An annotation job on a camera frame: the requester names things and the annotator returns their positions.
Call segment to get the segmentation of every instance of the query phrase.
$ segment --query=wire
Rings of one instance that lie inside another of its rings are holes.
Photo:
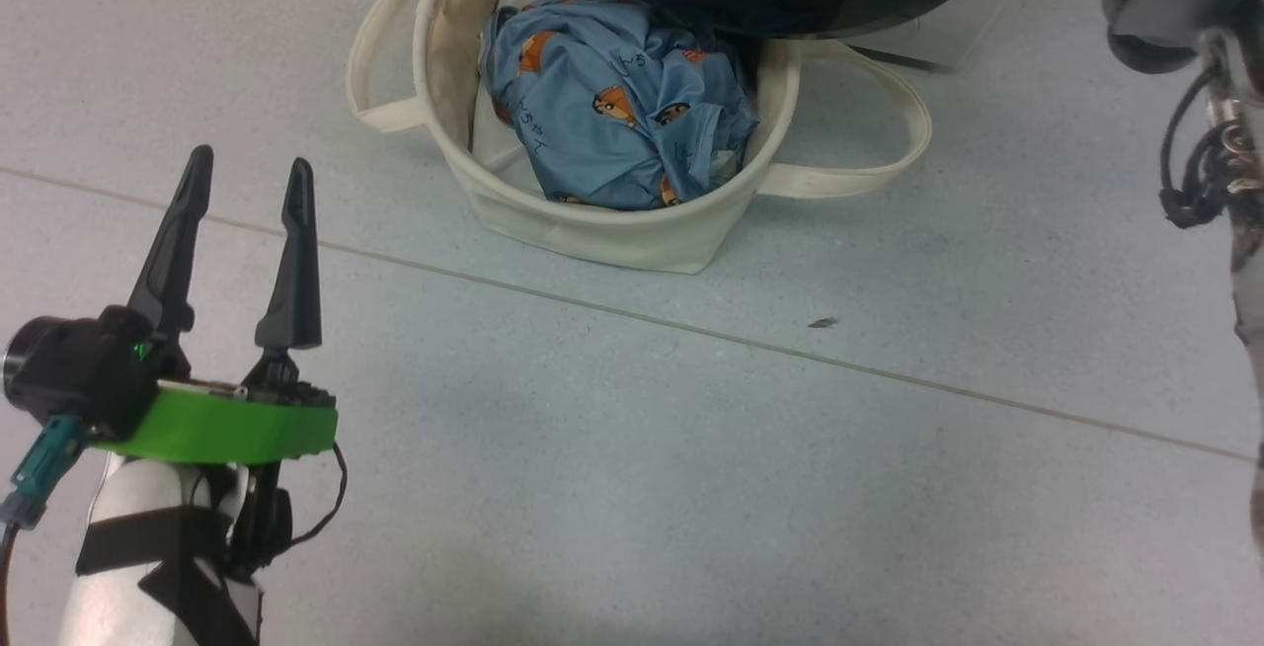
[[[197,478],[193,479],[193,487],[188,489],[188,504],[190,506],[193,506],[193,501],[197,499],[197,489],[202,487],[202,482],[204,480],[206,480],[206,472],[197,472]]]
[[[1189,152],[1189,158],[1186,162],[1184,181],[1182,181],[1181,183],[1181,191],[1184,193],[1186,200],[1188,201],[1197,200],[1198,196],[1205,195],[1206,183],[1200,182],[1198,173],[1200,171],[1202,171],[1203,174],[1201,174],[1201,178],[1207,177],[1205,163],[1208,152],[1212,149],[1213,145],[1218,145],[1218,143],[1221,143],[1220,138],[1225,133],[1225,129],[1232,128],[1232,125],[1236,124],[1237,120],[1225,120],[1225,123],[1220,123],[1218,125],[1216,125],[1216,128],[1210,129],[1203,134],[1203,137],[1198,138],[1198,142],[1194,144],[1193,150]]]
[[[1177,110],[1172,113],[1172,120],[1168,123],[1168,129],[1163,134],[1163,147],[1159,152],[1159,174],[1163,181],[1163,190],[1173,190],[1172,186],[1172,145],[1176,142],[1177,128],[1179,128],[1181,121],[1184,119],[1189,106],[1193,105],[1194,99],[1202,88],[1207,87],[1216,78],[1216,71],[1213,68],[1205,68],[1197,78],[1189,83],[1189,87],[1177,102]]]
[[[307,542],[312,537],[320,535],[320,531],[325,530],[325,527],[334,521],[334,516],[336,516],[339,508],[343,507],[343,498],[346,497],[346,459],[343,458],[343,449],[339,449],[336,442],[334,444],[334,458],[337,459],[337,466],[340,470],[343,470],[343,480],[339,480],[337,484],[337,499],[334,501],[334,509],[330,511],[329,515],[322,517],[320,522],[316,523],[315,527],[307,530],[307,532],[291,540],[289,545],[286,546],[286,550],[283,551],[288,551],[289,547],[293,547],[295,545],[302,545],[303,542]],[[9,645],[0,643],[0,646],[9,646]]]
[[[0,646],[9,646],[9,565],[13,564],[13,546],[18,542],[18,523],[5,523],[0,539]]]

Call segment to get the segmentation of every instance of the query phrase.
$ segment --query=floor tile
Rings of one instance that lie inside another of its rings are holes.
[[[27,240],[0,255],[0,335],[125,298],[157,221],[0,177],[0,238]],[[205,224],[185,343],[200,377],[245,372],[279,247]],[[1246,461],[362,255],[321,267],[326,345],[298,362],[340,397],[350,493],[264,574],[268,643],[1245,645],[1264,628]],[[0,413],[6,461],[33,435]],[[95,469],[19,542],[18,643],[51,642]],[[330,460],[283,475],[300,525],[331,503]]]

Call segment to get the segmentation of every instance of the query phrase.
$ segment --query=green plastic band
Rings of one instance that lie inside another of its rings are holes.
[[[335,408],[239,402],[161,389],[131,440],[99,444],[123,456],[174,464],[273,464],[334,448]]]

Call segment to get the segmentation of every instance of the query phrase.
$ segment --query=white fabric basket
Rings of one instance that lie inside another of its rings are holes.
[[[346,92],[356,119],[383,133],[426,125],[487,228],[560,254],[628,268],[698,273],[756,192],[811,200],[862,195],[908,169],[930,143],[925,102],[892,71],[837,42],[771,39],[765,43],[756,82],[761,124],[751,138],[744,168],[729,183],[699,200],[643,212],[556,204],[538,191],[506,182],[499,177],[502,164],[478,164],[470,155],[480,85],[479,30],[498,0],[421,0],[413,29],[416,96],[369,105],[369,73],[382,35],[406,1],[378,0],[356,34],[346,64]],[[904,159],[870,169],[774,163],[799,97],[800,56],[836,57],[875,76],[897,100],[909,125],[910,147]]]

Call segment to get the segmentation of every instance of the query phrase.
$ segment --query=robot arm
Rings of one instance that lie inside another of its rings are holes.
[[[1236,332],[1264,397],[1264,168],[1255,145],[1264,140],[1264,0],[1105,0],[1103,11],[1111,52],[1129,68],[1159,75],[1200,62],[1201,73],[1164,137],[1159,201],[1179,228],[1208,224],[1229,210]],[[1201,91],[1211,128],[1178,186],[1170,169],[1172,139]],[[1250,515],[1264,555],[1264,444]]]
[[[289,358],[321,343],[306,161],[295,161],[289,174],[286,247],[255,331],[263,357],[240,383],[190,378],[178,339],[193,326],[187,296],[211,164],[209,147],[190,157],[128,305],[99,319],[35,319],[5,353],[6,398],[43,425],[0,506],[5,565],[18,530],[35,528],[83,449],[111,451],[76,564],[66,645],[258,643],[254,573],[319,533],[346,491],[335,399],[300,382]],[[327,450],[343,470],[337,503],[295,537],[289,496],[278,488],[281,461]],[[8,646],[6,628],[0,646]]]

